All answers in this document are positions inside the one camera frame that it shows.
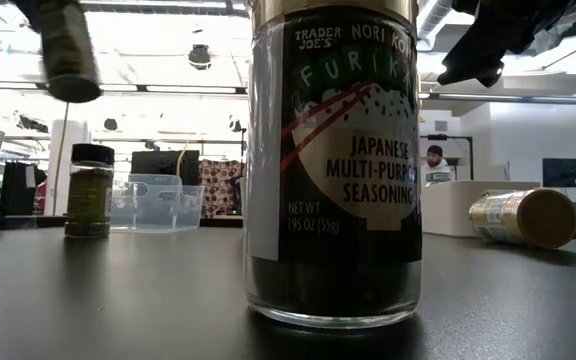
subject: glass jar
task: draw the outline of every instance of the glass jar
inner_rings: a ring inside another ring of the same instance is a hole
[[[270,318],[364,328],[416,309],[415,9],[253,3],[245,268],[249,304]]]
[[[115,151],[95,144],[72,147],[65,234],[105,238],[110,233]]]

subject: black jar lid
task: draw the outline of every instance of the black jar lid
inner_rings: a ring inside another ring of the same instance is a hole
[[[73,163],[95,161],[112,166],[115,164],[115,150],[97,144],[74,144],[70,161]]]

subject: rice bowl illustration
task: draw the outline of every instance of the rice bowl illustration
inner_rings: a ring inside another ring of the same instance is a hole
[[[322,95],[320,104],[295,111],[282,129],[292,153],[282,171],[298,158],[317,188],[343,210],[367,219],[367,230],[399,231],[416,208],[418,153],[415,113],[399,91],[357,84]]]

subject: gold jar lid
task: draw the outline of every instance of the gold jar lid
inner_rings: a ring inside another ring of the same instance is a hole
[[[357,6],[389,16],[398,15],[413,27],[418,12],[416,0],[249,0],[255,31],[278,16],[322,6]]]
[[[568,197],[557,191],[533,190],[519,204],[517,226],[530,243],[556,249],[576,234],[576,208]]]

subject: patterned fabric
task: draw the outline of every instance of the patterned fabric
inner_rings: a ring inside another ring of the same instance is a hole
[[[230,178],[241,175],[239,161],[202,160],[199,164],[199,183],[205,186],[202,217],[230,214],[234,207]]]

